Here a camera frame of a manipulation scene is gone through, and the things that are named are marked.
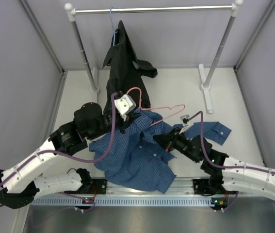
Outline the blue hanger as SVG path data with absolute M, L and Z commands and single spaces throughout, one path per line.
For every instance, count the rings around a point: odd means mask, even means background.
M 117 36 L 118 31 L 115 28 L 115 25 L 113 23 L 112 13 L 113 13 L 113 7 L 110 8 L 109 17 L 110 17 L 111 27 L 112 27 L 112 31 L 113 31 L 113 43 L 112 43 L 112 45 L 115 46 L 116 45 L 116 36 Z

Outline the black pinstripe shirt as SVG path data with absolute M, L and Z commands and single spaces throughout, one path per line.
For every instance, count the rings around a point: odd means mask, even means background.
M 123 21 L 119 21 L 116 31 L 115 44 L 111 44 L 103 62 L 104 67 L 110 67 L 110 75 L 106 85 L 108 99 L 104 113 L 110 113 L 112 93 L 122 92 L 125 94 L 132 87 L 141 89 L 141 106 L 149 108 L 151 107 L 150 98 L 141 77 L 154 78 L 158 71 L 150 62 L 137 58 Z

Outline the metal clothes rack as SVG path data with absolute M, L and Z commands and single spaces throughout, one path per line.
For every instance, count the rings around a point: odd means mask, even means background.
M 67 17 L 72 25 L 75 38 L 77 40 L 83 64 L 90 82 L 90 90 L 93 93 L 94 101 L 97 101 L 97 95 L 99 93 L 99 87 L 97 85 L 98 71 L 97 68 L 90 68 L 89 61 L 86 56 L 86 52 L 82 43 L 81 35 L 76 23 L 77 15 L 91 15 L 91 14 L 130 14 L 130 13 L 150 13 L 150 12 L 176 12 L 176 11 L 198 11 L 198 10 L 230 10 L 231 15 L 227 23 L 225 32 L 221 39 L 220 45 L 211 64 L 208 73 L 205 72 L 203 64 L 199 64 L 198 71 L 201 80 L 201 92 L 203 93 L 203 98 L 205 102 L 206 112 L 208 114 L 214 113 L 214 107 L 210 94 L 210 81 L 214 74 L 214 71 L 218 65 L 220 56 L 226 44 L 227 38 L 230 34 L 236 16 L 239 12 L 240 7 L 243 5 L 242 0 L 236 0 L 234 3 L 229 5 L 206 5 L 206 6 L 184 6 L 184 7 L 150 7 L 150 8 L 116 8 L 116 9 L 96 9 L 96 10 L 77 10 L 72 4 L 65 4 L 65 11 Z

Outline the pink hanger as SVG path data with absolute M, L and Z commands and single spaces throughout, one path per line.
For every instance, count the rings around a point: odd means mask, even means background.
M 173 117 L 173 116 L 175 116 L 175 115 L 177 115 L 177 114 L 183 112 L 183 111 L 185 110 L 185 108 L 186 108 L 185 104 L 178 104 L 178 105 L 175 105 L 175 106 L 172 106 L 172 107 L 170 107 L 170 106 L 164 106 L 164 107 L 156 107 L 156 108 L 154 108 L 154 107 L 152 107 L 152 108 L 143 108 L 143 107 L 142 107 L 142 90 L 141 90 L 141 88 L 139 88 L 139 87 L 132 87 L 132 88 L 130 88 L 130 89 L 126 92 L 126 94 L 129 95 L 129 93 L 130 93 L 131 91 L 133 91 L 133 90 L 138 90 L 138 91 L 139 91 L 138 108 L 139 108 L 141 111 L 152 111 L 152 110 L 163 110 L 163 109 L 173 110 L 173 109 L 175 109 L 175 108 L 181 107 L 181 109 L 180 109 L 179 111 L 177 111 L 177 112 L 175 112 L 175 113 L 173 113 L 173 114 L 171 114 L 171 115 L 169 115 L 169 116 L 167 116 L 167 117 L 165 117 L 165 118 L 162 118 L 162 119 L 160 119 L 160 120 L 158 120 L 158 121 L 155 121 L 155 122 L 151 123 L 150 126 L 154 126 L 154 125 L 156 125 L 156 124 L 158 124 L 158 123 L 160 123 L 160 122 L 163 122 L 163 121 L 165 121 L 166 119 L 169 119 L 169 118 L 171 118 L 171 117 Z

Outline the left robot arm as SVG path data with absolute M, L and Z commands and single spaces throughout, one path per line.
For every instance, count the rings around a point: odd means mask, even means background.
M 85 168 L 74 169 L 63 175 L 43 177 L 42 173 L 63 160 L 88 147 L 87 141 L 96 139 L 113 129 L 124 133 L 125 129 L 139 117 L 131 111 L 123 119 L 116 107 L 104 113 L 99 104 L 89 102 L 74 112 L 74 119 L 58 128 L 29 157 L 11 169 L 0 169 L 0 207 L 18 209 L 35 199 L 55 193 L 87 194 L 93 180 Z

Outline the blue plaid shirt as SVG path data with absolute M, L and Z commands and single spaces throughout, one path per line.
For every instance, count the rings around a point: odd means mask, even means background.
M 153 136 L 169 133 L 177 125 L 160 122 L 160 114 L 152 111 L 135 110 L 140 116 L 134 120 L 125 133 L 115 130 L 112 147 L 107 156 L 95 163 L 95 167 L 105 174 L 107 180 L 128 180 L 138 178 L 176 177 L 168 166 L 174 156 L 166 152 Z

